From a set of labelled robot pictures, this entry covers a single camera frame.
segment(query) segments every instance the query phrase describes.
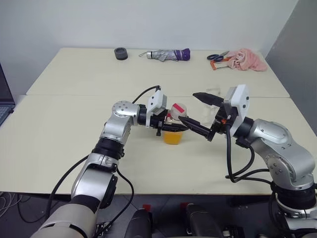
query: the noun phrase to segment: white table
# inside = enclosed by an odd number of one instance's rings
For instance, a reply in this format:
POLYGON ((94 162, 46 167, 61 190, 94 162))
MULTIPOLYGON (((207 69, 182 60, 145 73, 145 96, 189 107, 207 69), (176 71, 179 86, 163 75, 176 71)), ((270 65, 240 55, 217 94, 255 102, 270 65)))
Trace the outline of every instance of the white table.
POLYGON ((128 50, 129 58, 120 61, 113 49, 63 48, 27 94, 136 97, 159 84, 167 96, 188 97, 212 88, 220 88, 221 96, 225 96, 229 87, 247 84, 251 97, 289 97, 270 67, 265 72, 213 71, 206 57, 222 51, 191 51, 189 61, 179 62, 140 58, 144 51, 128 50))
MULTIPOLYGON (((50 193, 59 178, 96 144, 111 106, 132 97, 28 95, 0 127, 0 190, 50 193)), ((146 97, 140 99, 145 103, 146 97)), ((170 97, 168 106, 187 105, 188 115, 203 120, 204 104, 193 97, 170 97)), ((285 125, 294 139, 317 155, 317 138, 289 98, 252 98, 248 116, 285 125)), ((269 194, 267 184, 255 181, 231 183, 225 160, 225 139, 216 135, 210 143, 191 131, 181 144, 167 145, 156 131, 132 128, 120 160, 120 170, 139 194, 269 194)), ((232 145, 234 170, 250 158, 249 150, 232 145)), ((70 193, 77 168, 58 193, 70 193)), ((252 169, 265 168, 256 156, 252 169)), ((270 179, 268 173, 258 175, 270 179)), ((130 193, 119 179, 116 193, 130 193)))

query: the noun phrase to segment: black tape roll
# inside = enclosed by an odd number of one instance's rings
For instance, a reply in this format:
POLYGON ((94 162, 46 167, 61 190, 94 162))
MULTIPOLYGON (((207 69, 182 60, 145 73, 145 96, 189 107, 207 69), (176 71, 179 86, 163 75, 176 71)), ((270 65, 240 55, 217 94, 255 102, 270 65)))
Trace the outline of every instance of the black tape roll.
POLYGON ((117 60, 126 60, 128 58, 127 50, 122 47, 115 49, 114 55, 117 58, 117 60))

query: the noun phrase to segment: scissors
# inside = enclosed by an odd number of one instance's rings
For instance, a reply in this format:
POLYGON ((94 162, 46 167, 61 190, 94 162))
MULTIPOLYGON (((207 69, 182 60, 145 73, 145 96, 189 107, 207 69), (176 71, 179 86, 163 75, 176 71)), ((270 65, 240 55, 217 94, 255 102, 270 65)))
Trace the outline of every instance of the scissors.
POLYGON ((229 51, 223 52, 220 55, 218 55, 218 54, 210 55, 210 56, 207 56, 207 59, 213 60, 214 62, 221 62, 223 60, 224 56, 228 53, 229 53, 229 51))

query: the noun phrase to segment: pink towel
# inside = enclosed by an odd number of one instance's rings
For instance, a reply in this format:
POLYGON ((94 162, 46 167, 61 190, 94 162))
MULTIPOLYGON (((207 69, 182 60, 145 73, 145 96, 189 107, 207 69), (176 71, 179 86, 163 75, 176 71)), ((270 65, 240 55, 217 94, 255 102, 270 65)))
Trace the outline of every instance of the pink towel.
POLYGON ((238 51, 230 51, 226 57, 232 57, 227 65, 230 68, 238 70, 247 70, 248 68, 255 71, 266 71, 267 65, 262 62, 251 50, 242 48, 238 51))

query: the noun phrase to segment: laptop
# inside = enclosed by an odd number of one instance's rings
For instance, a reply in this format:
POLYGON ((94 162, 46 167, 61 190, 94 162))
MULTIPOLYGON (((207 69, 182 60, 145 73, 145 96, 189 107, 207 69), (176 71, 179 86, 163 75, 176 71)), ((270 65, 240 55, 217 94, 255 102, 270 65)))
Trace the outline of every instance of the laptop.
POLYGON ((15 103, 0 64, 0 125, 13 112, 15 103))

